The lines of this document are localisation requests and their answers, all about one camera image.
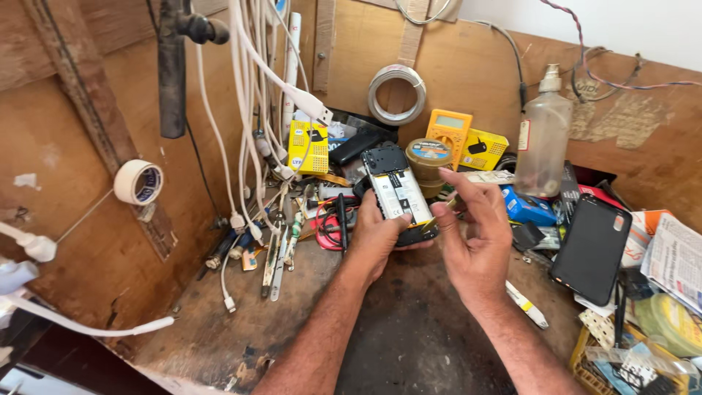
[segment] plastic spray bottle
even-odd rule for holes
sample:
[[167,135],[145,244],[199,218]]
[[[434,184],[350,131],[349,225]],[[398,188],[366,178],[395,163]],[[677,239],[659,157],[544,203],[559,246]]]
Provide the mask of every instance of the plastic spray bottle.
[[561,186],[573,102],[558,94],[558,65],[548,65],[538,98],[524,106],[519,128],[515,190],[530,196],[556,196]]

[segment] yellow box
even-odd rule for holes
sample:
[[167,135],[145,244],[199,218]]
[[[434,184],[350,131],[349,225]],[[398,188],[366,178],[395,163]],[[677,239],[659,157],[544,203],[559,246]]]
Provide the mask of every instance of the yellow box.
[[439,110],[438,108],[432,110],[426,137],[441,141],[448,147],[451,151],[451,166],[453,170],[458,169],[461,150],[472,120],[473,116],[469,114]]
[[507,138],[478,129],[468,129],[461,153],[461,166],[492,170],[509,146]]
[[[329,171],[329,143],[326,140],[326,126],[312,124],[310,143],[310,123],[292,121],[288,142],[288,166],[292,170],[300,167],[300,174],[326,174]],[[307,145],[311,144],[307,159],[303,163]]]

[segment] forearm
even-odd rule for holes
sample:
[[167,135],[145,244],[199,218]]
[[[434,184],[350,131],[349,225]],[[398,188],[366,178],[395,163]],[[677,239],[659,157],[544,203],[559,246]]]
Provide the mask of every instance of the forearm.
[[303,329],[253,395],[332,394],[370,280],[341,264]]
[[520,395],[585,393],[506,294],[477,310]]

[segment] roll of tape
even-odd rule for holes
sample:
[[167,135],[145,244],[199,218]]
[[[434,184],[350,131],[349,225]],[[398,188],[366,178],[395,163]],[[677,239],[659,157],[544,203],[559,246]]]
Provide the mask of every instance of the roll of tape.
[[164,176],[161,168],[145,160],[125,163],[114,177],[114,194],[122,202],[145,206],[161,192]]
[[[400,114],[390,114],[385,111],[379,104],[376,98],[376,90],[383,83],[393,78],[400,78],[408,81],[417,91],[417,102],[412,108]],[[414,121],[419,116],[424,108],[424,102],[427,98],[427,88],[424,86],[419,74],[410,67],[403,65],[389,65],[383,67],[373,77],[371,85],[368,87],[368,107],[371,109],[373,116],[387,125],[404,125]]]

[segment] white marker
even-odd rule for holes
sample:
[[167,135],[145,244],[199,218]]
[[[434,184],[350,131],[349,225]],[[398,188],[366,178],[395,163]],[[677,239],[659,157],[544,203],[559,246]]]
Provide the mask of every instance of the white marker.
[[524,295],[517,291],[514,285],[509,281],[505,281],[507,286],[507,294],[510,295],[513,301],[522,308],[522,310],[531,318],[531,320],[538,325],[541,329],[548,328],[548,323],[546,322],[546,317],[532,304]]

